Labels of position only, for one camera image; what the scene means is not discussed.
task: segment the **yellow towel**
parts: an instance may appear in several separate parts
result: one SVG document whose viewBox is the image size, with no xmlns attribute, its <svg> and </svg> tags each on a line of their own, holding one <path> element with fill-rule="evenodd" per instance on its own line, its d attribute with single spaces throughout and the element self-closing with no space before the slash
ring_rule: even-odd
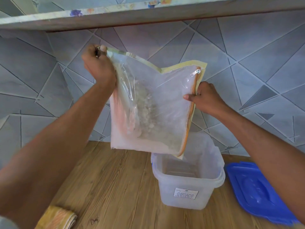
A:
<svg viewBox="0 0 305 229">
<path fill-rule="evenodd" d="M 77 215 L 72 211 L 49 206 L 35 229 L 70 229 L 75 224 L 76 218 Z"/>
</svg>

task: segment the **plastic lid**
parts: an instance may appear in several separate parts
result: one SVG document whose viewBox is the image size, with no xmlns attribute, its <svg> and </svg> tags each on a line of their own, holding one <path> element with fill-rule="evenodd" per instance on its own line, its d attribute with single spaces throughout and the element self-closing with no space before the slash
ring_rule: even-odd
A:
<svg viewBox="0 0 305 229">
<path fill-rule="evenodd" d="M 299 223 L 255 163 L 230 163 L 226 169 L 235 196 L 245 211 L 272 223 L 288 226 Z"/>
</svg>

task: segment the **hand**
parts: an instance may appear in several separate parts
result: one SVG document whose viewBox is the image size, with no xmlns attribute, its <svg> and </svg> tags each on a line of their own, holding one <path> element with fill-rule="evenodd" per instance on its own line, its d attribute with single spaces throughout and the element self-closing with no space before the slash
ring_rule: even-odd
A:
<svg viewBox="0 0 305 229">
<path fill-rule="evenodd" d="M 217 116 L 220 111 L 229 108 L 217 93 L 213 84 L 209 84 L 206 81 L 201 82 L 197 92 L 197 95 L 187 94 L 184 95 L 183 98 L 194 102 L 200 111 L 212 116 Z"/>
<path fill-rule="evenodd" d="M 82 54 L 84 67 L 96 79 L 97 83 L 106 83 L 107 87 L 115 88 L 116 85 L 116 71 L 110 59 L 106 56 L 107 47 L 102 45 L 100 50 L 97 49 L 99 45 L 89 45 Z"/>
</svg>

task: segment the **label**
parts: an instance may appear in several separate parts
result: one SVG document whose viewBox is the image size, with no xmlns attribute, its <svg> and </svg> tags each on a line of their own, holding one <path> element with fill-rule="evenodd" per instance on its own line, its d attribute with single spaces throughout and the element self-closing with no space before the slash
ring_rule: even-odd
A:
<svg viewBox="0 0 305 229">
<path fill-rule="evenodd" d="M 175 188 L 174 197 L 195 199 L 199 191 Z"/>
</svg>

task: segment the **clear plastic storage pouch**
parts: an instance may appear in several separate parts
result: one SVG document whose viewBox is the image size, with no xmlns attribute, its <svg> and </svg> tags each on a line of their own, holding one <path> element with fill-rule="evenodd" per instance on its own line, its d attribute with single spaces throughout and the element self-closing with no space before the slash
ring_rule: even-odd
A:
<svg viewBox="0 0 305 229">
<path fill-rule="evenodd" d="M 111 48 L 107 56 L 117 75 L 110 97 L 111 147 L 180 156 L 195 109 L 183 95 L 196 93 L 207 64 L 192 60 L 158 68 Z"/>
</svg>

